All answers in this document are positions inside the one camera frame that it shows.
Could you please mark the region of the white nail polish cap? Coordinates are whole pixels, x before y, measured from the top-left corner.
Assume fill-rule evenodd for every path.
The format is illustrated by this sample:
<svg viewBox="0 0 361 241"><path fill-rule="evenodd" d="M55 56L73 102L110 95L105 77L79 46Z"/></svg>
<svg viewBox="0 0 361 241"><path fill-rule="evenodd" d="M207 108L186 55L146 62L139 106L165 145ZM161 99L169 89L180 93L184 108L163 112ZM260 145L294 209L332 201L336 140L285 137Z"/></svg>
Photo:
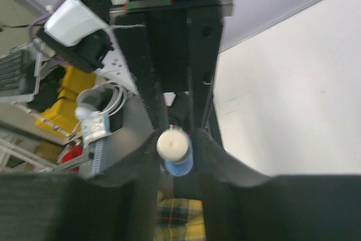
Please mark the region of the white nail polish cap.
<svg viewBox="0 0 361 241"><path fill-rule="evenodd" d="M180 164L188 156L189 146L188 135L182 129L171 128L159 136L156 149L164 160Z"/></svg>

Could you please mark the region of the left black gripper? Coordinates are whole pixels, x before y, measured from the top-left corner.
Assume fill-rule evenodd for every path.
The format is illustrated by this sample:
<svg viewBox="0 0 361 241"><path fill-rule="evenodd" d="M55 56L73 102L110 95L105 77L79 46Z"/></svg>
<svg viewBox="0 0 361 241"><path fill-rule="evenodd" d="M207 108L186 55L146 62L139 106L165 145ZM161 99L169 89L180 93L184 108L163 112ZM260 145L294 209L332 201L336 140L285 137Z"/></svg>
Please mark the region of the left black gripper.
<svg viewBox="0 0 361 241"><path fill-rule="evenodd" d="M169 127L168 113L156 71L144 16L125 16L195 7L219 6L221 9L189 9L188 91L191 133L205 128L213 98L215 68L223 32L223 16L233 14L234 0L126 0L109 11L110 25L123 53L139 97L155 129Z"/></svg>

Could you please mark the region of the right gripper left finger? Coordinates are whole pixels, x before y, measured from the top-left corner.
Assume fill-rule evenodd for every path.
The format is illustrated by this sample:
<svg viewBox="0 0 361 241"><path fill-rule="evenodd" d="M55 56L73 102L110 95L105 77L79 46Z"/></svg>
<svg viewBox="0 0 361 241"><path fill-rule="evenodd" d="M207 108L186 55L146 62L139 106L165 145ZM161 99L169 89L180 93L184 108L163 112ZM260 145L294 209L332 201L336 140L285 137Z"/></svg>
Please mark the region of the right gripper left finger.
<svg viewBox="0 0 361 241"><path fill-rule="evenodd" d="M69 172L1 174L1 239L152 240L158 135L87 179Z"/></svg>

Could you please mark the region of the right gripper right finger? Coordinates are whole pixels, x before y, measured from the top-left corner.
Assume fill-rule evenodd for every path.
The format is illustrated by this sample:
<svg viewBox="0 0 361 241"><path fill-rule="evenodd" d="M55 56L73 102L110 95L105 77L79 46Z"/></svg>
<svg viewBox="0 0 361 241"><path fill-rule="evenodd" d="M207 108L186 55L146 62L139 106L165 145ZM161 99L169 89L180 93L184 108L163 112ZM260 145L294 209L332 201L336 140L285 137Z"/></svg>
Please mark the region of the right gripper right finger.
<svg viewBox="0 0 361 241"><path fill-rule="evenodd" d="M360 176L267 176L194 136L207 240L359 240Z"/></svg>

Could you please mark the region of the blue nail polish bottle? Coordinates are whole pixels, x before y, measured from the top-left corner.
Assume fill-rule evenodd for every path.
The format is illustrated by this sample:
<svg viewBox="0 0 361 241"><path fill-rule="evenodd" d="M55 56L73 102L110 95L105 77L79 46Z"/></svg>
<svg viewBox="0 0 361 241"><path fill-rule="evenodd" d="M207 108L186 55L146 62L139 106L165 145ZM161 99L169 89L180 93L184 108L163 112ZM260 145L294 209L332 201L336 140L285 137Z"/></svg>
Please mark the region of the blue nail polish bottle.
<svg viewBox="0 0 361 241"><path fill-rule="evenodd" d="M165 160L164 161L165 169L169 174L175 177L182 177L187 175L193 168L193 147L192 140L188 137L188 150L187 154L184 157L184 160L180 164L175 162Z"/></svg>

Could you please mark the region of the yellow plaid sleeve forearm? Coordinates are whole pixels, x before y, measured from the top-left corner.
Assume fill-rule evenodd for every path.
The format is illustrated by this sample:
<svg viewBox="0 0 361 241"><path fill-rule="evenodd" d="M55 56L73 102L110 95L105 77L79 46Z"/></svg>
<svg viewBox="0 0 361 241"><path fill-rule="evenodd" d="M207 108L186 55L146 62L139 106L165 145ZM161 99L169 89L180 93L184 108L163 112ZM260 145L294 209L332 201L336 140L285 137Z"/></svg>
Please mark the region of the yellow plaid sleeve forearm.
<svg viewBox="0 0 361 241"><path fill-rule="evenodd" d="M154 240L206 240L202 201L157 195Z"/></svg>

